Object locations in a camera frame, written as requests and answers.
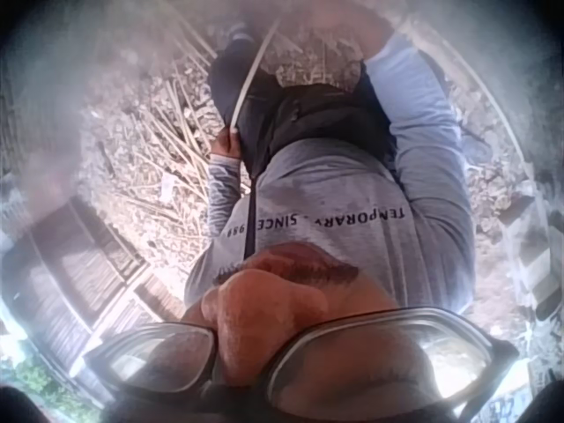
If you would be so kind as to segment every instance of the hand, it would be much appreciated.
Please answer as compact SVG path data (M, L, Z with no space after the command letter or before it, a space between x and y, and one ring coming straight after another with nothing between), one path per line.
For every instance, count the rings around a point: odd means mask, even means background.
M239 131L231 132L225 127L219 135L211 142L211 154L241 160L241 140Z

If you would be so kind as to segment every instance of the gray long-sleeve shirt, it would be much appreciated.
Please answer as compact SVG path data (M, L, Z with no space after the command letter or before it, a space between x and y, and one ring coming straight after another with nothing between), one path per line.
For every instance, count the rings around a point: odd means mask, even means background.
M256 248L309 241L361 268L401 307L461 311L471 300L474 248L456 118L402 36L366 65L397 138L401 185L378 160L342 141L289 145L258 180ZM239 194L239 172L238 160L211 158L213 240L189 277L187 305L242 261L249 199Z

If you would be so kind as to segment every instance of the debris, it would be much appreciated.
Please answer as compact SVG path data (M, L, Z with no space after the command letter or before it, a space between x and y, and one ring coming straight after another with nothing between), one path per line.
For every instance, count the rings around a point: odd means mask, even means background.
M168 172L163 172L160 182L160 198L161 203L170 204L173 201L174 186L176 184L176 176Z

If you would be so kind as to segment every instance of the glasses lens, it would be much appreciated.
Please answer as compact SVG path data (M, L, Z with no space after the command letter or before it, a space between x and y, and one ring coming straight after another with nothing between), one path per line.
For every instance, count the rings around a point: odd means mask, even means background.
M194 384L212 353L213 337L199 328L162 325L147 331L109 360L121 382L153 392L177 392Z
M268 393L276 408L303 418L389 418L460 392L489 361L436 323L363 323L302 339L273 373Z

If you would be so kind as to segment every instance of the wooden structure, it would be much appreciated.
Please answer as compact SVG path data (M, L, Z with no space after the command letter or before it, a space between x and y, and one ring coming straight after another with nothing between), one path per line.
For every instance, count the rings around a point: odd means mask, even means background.
M95 404L109 397L82 356L184 306L111 226L76 198L26 231L2 260L2 299L42 358Z

